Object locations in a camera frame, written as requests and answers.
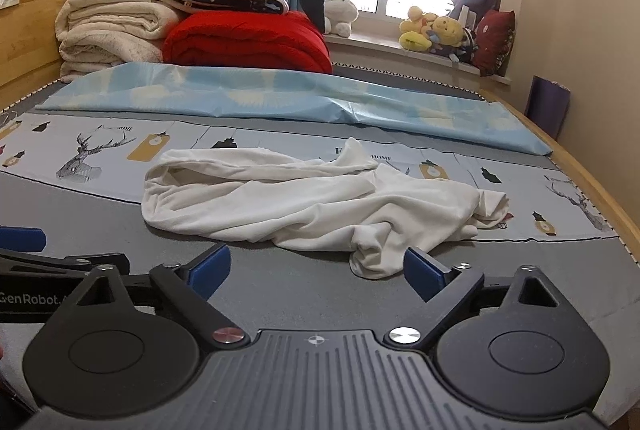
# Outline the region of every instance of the beige blanket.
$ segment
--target beige blanket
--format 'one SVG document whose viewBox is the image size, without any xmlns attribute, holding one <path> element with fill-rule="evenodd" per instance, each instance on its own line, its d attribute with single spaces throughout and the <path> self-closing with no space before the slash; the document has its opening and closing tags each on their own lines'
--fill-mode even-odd
<svg viewBox="0 0 640 430">
<path fill-rule="evenodd" d="M 60 80 L 70 82 L 87 73 L 124 62 L 162 62 L 162 40 L 146 40 L 130 33 L 73 28 L 60 44 L 65 60 Z"/>
<path fill-rule="evenodd" d="M 71 30 L 103 30 L 157 40 L 183 17 L 156 0 L 67 0 L 56 17 L 56 37 L 62 42 Z"/>
</svg>

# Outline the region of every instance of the wooden bed rail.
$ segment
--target wooden bed rail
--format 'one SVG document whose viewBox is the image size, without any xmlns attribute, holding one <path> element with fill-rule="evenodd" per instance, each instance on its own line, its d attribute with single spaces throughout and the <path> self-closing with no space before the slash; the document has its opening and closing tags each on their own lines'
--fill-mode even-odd
<svg viewBox="0 0 640 430">
<path fill-rule="evenodd" d="M 640 259 L 640 229 L 631 220 L 624 208 L 611 196 L 609 192 L 585 169 L 562 145 L 551 138 L 533 121 L 519 112 L 515 107 L 501 100 L 491 91 L 479 92 L 489 102 L 501 102 L 510 112 L 537 137 L 544 141 L 554 151 L 551 161 L 554 162 L 569 178 L 584 192 L 594 206 L 616 230 L 627 249 L 635 259 Z"/>
<path fill-rule="evenodd" d="M 0 111 L 60 75 L 53 23 L 66 0 L 20 0 L 0 10 Z"/>
</svg>

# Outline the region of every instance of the silver bolt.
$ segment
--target silver bolt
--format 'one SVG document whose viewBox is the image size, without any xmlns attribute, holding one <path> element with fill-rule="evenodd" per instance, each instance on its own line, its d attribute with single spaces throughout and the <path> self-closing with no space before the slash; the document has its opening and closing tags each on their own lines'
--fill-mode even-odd
<svg viewBox="0 0 640 430">
<path fill-rule="evenodd" d="M 396 327 L 389 332 L 389 338 L 396 344 L 415 344 L 420 339 L 420 331 L 412 327 Z"/>
<path fill-rule="evenodd" d="M 244 338 L 244 331 L 239 327 L 223 327 L 213 331 L 212 336 L 220 344 L 237 344 Z"/>
</svg>

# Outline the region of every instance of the red floral pillow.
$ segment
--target red floral pillow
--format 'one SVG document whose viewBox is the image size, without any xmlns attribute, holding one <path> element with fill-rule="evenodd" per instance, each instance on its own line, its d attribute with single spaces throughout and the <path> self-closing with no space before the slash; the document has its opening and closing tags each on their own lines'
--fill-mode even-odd
<svg viewBox="0 0 640 430">
<path fill-rule="evenodd" d="M 472 64 L 481 76 L 494 75 L 502 66 L 513 47 L 516 30 L 515 12 L 489 10 L 476 29 L 478 50 Z"/>
</svg>

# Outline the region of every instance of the window sill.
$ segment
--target window sill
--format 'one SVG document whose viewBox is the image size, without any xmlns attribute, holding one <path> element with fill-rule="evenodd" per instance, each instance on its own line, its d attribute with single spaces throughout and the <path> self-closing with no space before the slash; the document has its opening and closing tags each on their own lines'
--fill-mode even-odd
<svg viewBox="0 0 640 430">
<path fill-rule="evenodd" d="M 464 71 L 465 73 L 470 73 L 472 75 L 478 76 L 478 78 L 487 78 L 501 84 L 511 85 L 510 78 L 499 75 L 481 77 L 480 70 L 477 67 L 472 66 L 471 64 L 456 64 L 449 58 L 444 58 L 443 56 L 438 56 L 431 53 L 407 51 L 406 49 L 403 49 L 402 46 L 400 46 L 400 43 L 397 40 L 392 40 L 382 35 L 353 32 L 351 33 L 351 36 L 349 38 L 344 38 L 337 35 L 325 35 L 324 39 L 329 44 L 342 44 L 344 46 L 372 49 L 375 51 L 383 51 L 386 53 L 415 58 L 417 60 L 423 60 L 432 64 L 442 65 L 445 67 L 453 68 L 455 70 Z"/>
</svg>

